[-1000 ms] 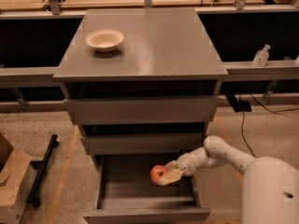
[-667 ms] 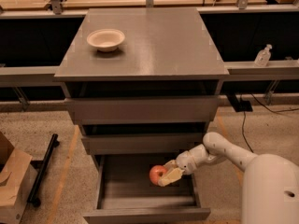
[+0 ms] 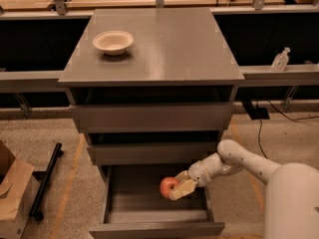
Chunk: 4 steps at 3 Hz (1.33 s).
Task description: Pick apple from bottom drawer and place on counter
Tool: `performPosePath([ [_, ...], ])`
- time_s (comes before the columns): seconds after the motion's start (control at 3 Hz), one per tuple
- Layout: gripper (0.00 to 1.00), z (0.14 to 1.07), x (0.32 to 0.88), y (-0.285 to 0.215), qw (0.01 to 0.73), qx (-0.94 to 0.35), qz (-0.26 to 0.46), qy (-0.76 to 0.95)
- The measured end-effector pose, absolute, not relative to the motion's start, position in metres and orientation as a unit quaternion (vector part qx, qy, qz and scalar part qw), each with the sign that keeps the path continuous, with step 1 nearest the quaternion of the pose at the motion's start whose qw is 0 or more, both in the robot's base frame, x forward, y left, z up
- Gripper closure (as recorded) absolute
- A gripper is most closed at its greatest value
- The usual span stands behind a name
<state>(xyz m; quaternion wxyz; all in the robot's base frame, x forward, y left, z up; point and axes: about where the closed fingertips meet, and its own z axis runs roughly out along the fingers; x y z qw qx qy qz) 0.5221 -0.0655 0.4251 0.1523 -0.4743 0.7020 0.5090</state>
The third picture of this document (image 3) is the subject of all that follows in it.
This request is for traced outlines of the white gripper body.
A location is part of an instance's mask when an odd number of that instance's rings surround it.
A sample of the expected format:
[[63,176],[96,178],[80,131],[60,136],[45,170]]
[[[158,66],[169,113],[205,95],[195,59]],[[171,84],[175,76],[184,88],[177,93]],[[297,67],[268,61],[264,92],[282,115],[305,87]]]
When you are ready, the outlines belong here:
[[205,187],[211,181],[211,174],[203,161],[197,161],[188,169],[188,175],[197,187]]

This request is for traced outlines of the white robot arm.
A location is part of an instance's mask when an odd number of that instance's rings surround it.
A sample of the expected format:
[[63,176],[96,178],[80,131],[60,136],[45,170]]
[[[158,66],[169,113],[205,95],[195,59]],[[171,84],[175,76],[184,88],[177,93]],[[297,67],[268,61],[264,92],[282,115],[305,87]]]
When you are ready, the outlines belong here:
[[319,170],[302,163],[276,163],[232,139],[221,141],[216,153],[163,182],[160,193],[178,200],[240,168],[266,185],[263,239],[319,239]]

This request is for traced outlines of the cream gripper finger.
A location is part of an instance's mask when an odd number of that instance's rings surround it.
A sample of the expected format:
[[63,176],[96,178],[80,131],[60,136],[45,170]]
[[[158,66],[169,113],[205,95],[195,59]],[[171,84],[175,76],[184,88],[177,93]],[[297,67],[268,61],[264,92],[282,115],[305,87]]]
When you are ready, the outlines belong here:
[[196,183],[191,180],[182,180],[169,188],[168,197],[170,200],[179,200],[195,191]]
[[189,180],[188,171],[187,170],[182,171],[175,177],[175,179],[177,181]]

